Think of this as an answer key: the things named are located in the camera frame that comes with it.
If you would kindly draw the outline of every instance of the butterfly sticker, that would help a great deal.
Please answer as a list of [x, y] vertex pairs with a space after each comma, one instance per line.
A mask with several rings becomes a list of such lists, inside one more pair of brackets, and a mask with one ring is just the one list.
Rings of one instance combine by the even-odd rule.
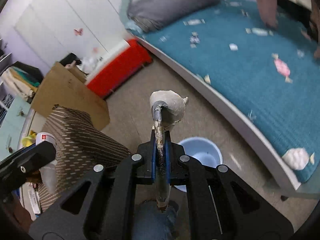
[[83, 35], [83, 28], [80, 28], [79, 30], [73, 29], [75, 36], [82, 36]]

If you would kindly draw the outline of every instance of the tile floor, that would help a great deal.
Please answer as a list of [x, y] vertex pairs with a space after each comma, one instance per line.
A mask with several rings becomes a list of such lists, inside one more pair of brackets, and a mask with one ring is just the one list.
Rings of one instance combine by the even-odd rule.
[[[157, 90], [173, 90], [189, 97], [184, 119], [171, 133], [173, 142], [191, 136], [212, 140], [220, 148], [224, 163], [287, 217], [295, 231], [303, 224], [317, 200], [289, 198], [282, 202], [279, 192], [263, 187], [271, 174], [253, 150], [213, 106], [157, 58], [107, 99], [111, 122], [103, 132], [135, 152], [139, 144], [150, 140], [149, 97]], [[139, 199], [148, 199], [151, 195], [150, 188], [138, 187]], [[182, 208], [177, 218], [180, 239], [189, 239], [186, 196], [173, 189], [172, 197], [175, 195], [181, 198]]]

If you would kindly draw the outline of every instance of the bed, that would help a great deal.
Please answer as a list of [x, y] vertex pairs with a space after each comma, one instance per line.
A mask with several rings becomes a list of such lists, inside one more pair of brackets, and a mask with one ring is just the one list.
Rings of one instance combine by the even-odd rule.
[[[123, 19], [129, 2], [123, 1]], [[203, 21], [185, 24], [193, 19]], [[256, 3], [222, 0], [159, 31], [132, 33], [233, 125], [268, 168], [282, 195], [318, 198], [320, 70], [313, 59], [317, 45], [302, 36], [301, 23], [284, 14], [278, 21], [277, 31], [254, 34], [253, 28], [265, 28]], [[200, 43], [192, 45], [194, 32]], [[231, 50], [230, 44], [238, 50]], [[274, 54], [289, 66], [292, 83], [278, 73]], [[211, 84], [203, 80], [206, 75]], [[281, 156], [300, 147], [313, 155], [313, 161], [293, 171]]]

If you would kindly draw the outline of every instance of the gray pillow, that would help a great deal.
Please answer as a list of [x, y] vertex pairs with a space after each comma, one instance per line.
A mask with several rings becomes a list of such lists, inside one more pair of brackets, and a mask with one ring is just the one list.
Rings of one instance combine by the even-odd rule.
[[220, 0], [138, 0], [128, 16], [145, 32], [160, 30], [194, 11], [216, 5]]

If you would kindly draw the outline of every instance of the brown striped cloth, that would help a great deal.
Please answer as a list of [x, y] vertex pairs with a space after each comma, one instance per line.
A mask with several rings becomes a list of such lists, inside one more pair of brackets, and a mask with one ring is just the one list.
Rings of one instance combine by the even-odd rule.
[[40, 204], [44, 212], [61, 193], [76, 183], [97, 163], [110, 167], [130, 155], [122, 144], [96, 130], [89, 114], [62, 106], [48, 116], [43, 132], [51, 133], [57, 142], [57, 187], [53, 195], [39, 185]]

